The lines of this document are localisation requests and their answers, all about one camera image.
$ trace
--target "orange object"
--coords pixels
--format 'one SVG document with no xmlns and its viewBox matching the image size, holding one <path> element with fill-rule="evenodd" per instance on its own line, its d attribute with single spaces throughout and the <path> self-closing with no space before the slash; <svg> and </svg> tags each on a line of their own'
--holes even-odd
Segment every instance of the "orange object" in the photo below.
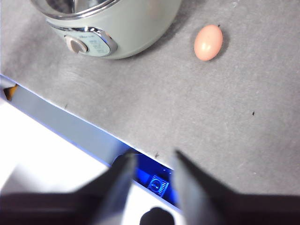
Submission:
<svg viewBox="0 0 300 225">
<path fill-rule="evenodd" d="M 203 27 L 196 36 L 194 52 L 200 60 L 208 61 L 214 58 L 221 49 L 223 34 L 216 25 Z"/>
</svg>

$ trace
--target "white platform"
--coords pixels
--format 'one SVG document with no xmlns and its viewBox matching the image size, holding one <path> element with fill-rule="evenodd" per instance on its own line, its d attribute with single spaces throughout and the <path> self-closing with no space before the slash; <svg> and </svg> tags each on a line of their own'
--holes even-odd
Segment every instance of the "white platform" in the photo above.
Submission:
<svg viewBox="0 0 300 225">
<path fill-rule="evenodd" d="M 26 191 L 68 192 L 97 177 L 107 166 L 0 98 L 0 188 L 14 169 Z M 122 224 L 138 225 L 153 207 L 171 212 L 175 224 L 185 224 L 174 207 L 136 182 L 129 191 Z"/>
</svg>

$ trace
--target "knob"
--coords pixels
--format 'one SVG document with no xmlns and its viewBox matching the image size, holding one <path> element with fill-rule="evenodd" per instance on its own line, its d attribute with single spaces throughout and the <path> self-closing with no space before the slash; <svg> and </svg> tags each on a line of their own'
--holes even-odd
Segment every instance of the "knob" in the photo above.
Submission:
<svg viewBox="0 0 300 225">
<path fill-rule="evenodd" d="M 68 49 L 74 53 L 86 53 L 88 51 L 88 47 L 85 45 L 85 43 L 75 37 L 65 36 L 65 41 Z"/>
</svg>

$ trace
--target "rice cooker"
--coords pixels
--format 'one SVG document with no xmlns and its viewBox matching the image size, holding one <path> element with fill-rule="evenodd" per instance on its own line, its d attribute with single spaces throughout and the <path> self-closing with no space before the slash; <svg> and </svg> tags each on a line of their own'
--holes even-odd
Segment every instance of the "rice cooker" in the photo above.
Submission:
<svg viewBox="0 0 300 225">
<path fill-rule="evenodd" d="M 137 54 L 171 25 L 181 0 L 31 0 L 74 53 L 106 59 Z"/>
</svg>

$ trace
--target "brown egg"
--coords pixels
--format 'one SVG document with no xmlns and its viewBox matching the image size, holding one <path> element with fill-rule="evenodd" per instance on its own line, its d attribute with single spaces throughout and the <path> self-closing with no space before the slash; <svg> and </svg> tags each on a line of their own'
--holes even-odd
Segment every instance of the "brown egg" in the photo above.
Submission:
<svg viewBox="0 0 300 225">
<path fill-rule="evenodd" d="M 196 56 L 203 61 L 214 58 L 221 49 L 223 35 L 216 25 L 205 26 L 199 31 L 194 44 Z"/>
</svg>

